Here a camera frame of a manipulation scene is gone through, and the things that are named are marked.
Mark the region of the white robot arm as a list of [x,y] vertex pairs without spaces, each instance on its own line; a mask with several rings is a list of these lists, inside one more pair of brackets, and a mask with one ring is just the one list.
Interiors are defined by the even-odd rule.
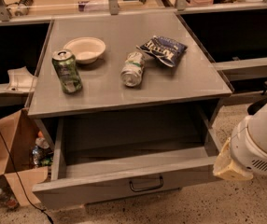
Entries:
[[213,166],[213,175],[224,180],[245,181],[254,174],[267,175],[267,104],[239,122]]

